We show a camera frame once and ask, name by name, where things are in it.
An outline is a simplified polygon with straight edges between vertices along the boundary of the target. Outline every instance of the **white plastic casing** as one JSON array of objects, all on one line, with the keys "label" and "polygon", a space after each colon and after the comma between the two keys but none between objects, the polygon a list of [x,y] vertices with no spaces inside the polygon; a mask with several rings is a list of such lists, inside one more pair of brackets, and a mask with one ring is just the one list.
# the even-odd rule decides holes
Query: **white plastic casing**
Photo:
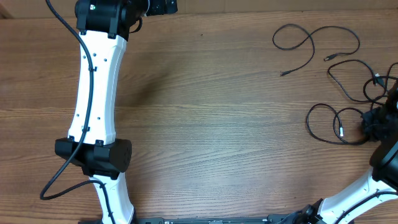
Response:
[{"label": "white plastic casing", "polygon": [[[335,224],[337,219],[348,209],[352,208],[365,198],[376,192],[396,192],[383,181],[374,181],[372,178],[373,169],[369,169],[356,182],[345,188],[340,193],[324,199],[318,209],[318,214],[327,224]],[[397,199],[396,195],[381,195],[375,197],[349,213],[339,224],[347,224],[356,217],[388,200]]]},{"label": "white plastic casing", "polygon": [[[114,101],[120,64],[126,51],[127,41],[120,36],[109,39],[105,32],[88,30],[86,35],[80,35],[86,44],[96,68],[94,72],[93,104],[84,143],[95,144],[96,140],[104,141],[104,145],[114,142]],[[73,136],[78,142],[81,138],[87,110],[90,72],[86,53],[80,46],[81,68],[75,116],[68,136]]]},{"label": "white plastic casing", "polygon": [[[120,173],[117,180],[112,180],[110,177],[102,175],[94,175],[90,180],[100,180],[105,184],[106,193],[109,198],[109,205],[113,213],[114,220],[117,224],[130,224],[134,214],[134,207],[132,206],[129,194],[127,192],[125,173]],[[103,190],[99,184],[94,184],[95,189],[101,202],[103,212],[103,224],[112,224],[111,218],[108,216],[108,209],[106,208],[106,201]]]}]

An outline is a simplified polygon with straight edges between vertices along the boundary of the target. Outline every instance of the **wood grain surface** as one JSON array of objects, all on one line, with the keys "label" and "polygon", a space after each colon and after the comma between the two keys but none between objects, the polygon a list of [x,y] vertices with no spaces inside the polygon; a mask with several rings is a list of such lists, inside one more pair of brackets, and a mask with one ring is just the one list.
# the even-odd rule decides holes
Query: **wood grain surface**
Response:
[{"label": "wood grain surface", "polygon": [[[286,23],[309,31],[310,43],[285,52],[271,42]],[[39,193],[64,162],[54,140],[67,135],[76,103],[79,46],[56,19],[0,21],[0,223],[76,223],[101,217],[93,186],[43,202]],[[293,46],[305,34],[287,29],[277,43]],[[139,217],[264,217],[290,213],[330,197],[369,168],[378,143],[334,146],[305,127],[315,103],[336,109],[369,105],[349,101],[326,75],[333,62],[358,58],[380,74],[398,59],[398,11],[265,12],[156,16],[129,40],[116,97],[118,138],[130,139],[127,171]],[[350,94],[364,99],[371,76],[358,63],[333,70]],[[317,135],[336,139],[333,113],[311,115]],[[346,137],[360,138],[361,118],[342,114]],[[86,180],[70,166],[49,193]],[[388,202],[358,223],[396,223],[398,202]]]}]

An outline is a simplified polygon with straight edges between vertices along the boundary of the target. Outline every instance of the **wall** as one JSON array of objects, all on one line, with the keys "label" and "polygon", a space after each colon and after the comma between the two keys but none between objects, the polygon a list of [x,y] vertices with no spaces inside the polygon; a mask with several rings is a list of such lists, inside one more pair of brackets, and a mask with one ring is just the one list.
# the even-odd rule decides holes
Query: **wall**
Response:
[{"label": "wall", "polygon": [[[181,14],[218,12],[395,9],[398,0],[177,0]],[[63,17],[74,17],[76,0],[52,0]],[[44,0],[0,0],[6,18],[53,17]]]}]

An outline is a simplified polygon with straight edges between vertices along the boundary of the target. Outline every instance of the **wooden table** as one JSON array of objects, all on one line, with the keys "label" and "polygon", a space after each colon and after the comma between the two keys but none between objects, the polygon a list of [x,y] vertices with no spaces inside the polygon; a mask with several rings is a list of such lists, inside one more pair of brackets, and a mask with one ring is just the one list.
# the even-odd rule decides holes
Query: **wooden table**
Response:
[{"label": "wooden table", "polygon": [[[357,32],[358,53],[342,30],[313,37],[314,59],[303,64],[310,43],[285,52],[273,46],[286,23],[309,31],[339,25]],[[56,19],[0,21],[0,223],[76,223],[101,217],[93,186],[51,201],[42,187],[64,160],[54,140],[67,135],[75,110],[79,46]],[[277,36],[283,46],[305,37]],[[305,116],[315,103],[336,109],[369,105],[349,101],[326,75],[333,63],[367,61],[385,74],[398,58],[398,11],[268,12],[156,16],[132,35],[119,74],[118,138],[133,143],[127,171],[139,217],[264,217],[290,213],[330,197],[360,177],[377,143],[334,146],[313,139]],[[371,76],[357,63],[334,69],[353,97],[364,98]],[[342,114],[348,139],[360,138],[361,118]],[[333,114],[311,115],[317,135],[336,139]],[[86,180],[70,166],[49,193]],[[358,223],[396,223],[398,202],[381,205]]]}]

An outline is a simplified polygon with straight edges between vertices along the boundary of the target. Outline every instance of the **wooden tabletop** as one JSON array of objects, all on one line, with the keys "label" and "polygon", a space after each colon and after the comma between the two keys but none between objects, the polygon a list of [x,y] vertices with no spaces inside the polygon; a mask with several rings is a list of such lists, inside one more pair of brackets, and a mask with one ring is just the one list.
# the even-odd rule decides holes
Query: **wooden tabletop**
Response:
[{"label": "wooden tabletop", "polygon": [[[75,26],[75,20],[69,19]],[[328,29],[286,52],[272,44],[276,29],[296,23],[313,31],[346,26],[361,38]],[[0,223],[77,223],[101,217],[93,186],[40,201],[42,187],[64,160],[54,141],[67,135],[75,110],[78,42],[56,19],[0,21]],[[293,46],[295,29],[276,38]],[[130,37],[116,97],[117,137],[130,139],[126,174],[139,217],[264,217],[290,213],[330,197],[369,168],[378,143],[335,146],[313,139],[305,116],[315,103],[337,110],[352,103],[326,74],[344,59],[365,60],[386,74],[398,59],[398,11],[265,12],[156,16]],[[350,94],[364,99],[371,75],[360,64],[333,70]],[[317,135],[336,140],[333,113],[311,115]],[[361,118],[342,114],[347,139],[360,138]],[[49,193],[86,180],[69,166]],[[396,223],[398,202],[358,223]]]}]

